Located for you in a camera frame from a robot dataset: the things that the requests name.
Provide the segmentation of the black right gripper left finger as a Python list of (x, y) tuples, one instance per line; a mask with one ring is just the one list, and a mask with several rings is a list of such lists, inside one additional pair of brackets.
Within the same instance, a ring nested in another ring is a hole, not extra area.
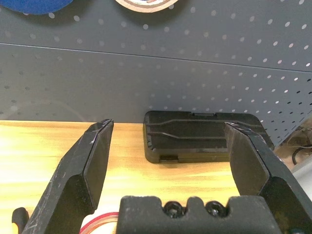
[(98, 208), (114, 122), (94, 123), (60, 160), (23, 233), (78, 234)]

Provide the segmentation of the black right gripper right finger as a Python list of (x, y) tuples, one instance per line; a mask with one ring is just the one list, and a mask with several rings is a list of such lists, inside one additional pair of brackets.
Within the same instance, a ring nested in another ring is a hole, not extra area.
[(310, 233), (310, 198), (263, 137), (232, 122), (224, 133), (239, 193), (262, 197), (283, 234)]

